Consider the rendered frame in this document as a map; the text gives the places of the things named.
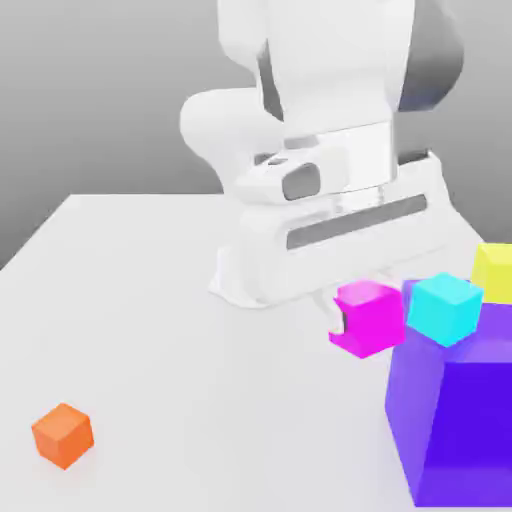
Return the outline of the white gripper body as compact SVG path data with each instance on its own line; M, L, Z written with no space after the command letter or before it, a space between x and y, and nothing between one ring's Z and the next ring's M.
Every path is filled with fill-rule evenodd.
M466 278L481 241L453 206L440 159L409 152L396 179L375 189L245 206L209 289L232 305L265 308L378 274L394 283L439 272Z

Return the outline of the small orange cube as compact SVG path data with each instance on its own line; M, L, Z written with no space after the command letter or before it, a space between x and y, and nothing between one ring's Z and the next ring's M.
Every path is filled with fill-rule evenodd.
M50 410L31 429L38 453L63 470L94 446L89 416L66 403Z

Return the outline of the small magenta cube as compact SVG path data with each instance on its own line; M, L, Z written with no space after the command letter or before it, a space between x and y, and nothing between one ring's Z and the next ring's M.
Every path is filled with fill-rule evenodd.
M342 333L329 333L334 345L364 359L404 342L404 306L396 288L360 280L341 286L334 302L344 323Z

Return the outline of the large purple box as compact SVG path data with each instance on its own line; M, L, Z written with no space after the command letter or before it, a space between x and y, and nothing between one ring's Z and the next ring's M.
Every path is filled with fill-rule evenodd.
M385 411L416 506L512 507L512 305L451 347L407 329Z

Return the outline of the small yellow cube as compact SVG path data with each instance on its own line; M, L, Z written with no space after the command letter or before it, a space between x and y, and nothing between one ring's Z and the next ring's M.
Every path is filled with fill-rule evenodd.
M512 243L480 243L471 282L484 290L485 303L512 305Z

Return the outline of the small cyan cube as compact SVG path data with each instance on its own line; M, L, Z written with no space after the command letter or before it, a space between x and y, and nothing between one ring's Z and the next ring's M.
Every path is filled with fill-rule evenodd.
M472 335L484 290L448 273L416 281L410 289L406 325L443 347Z

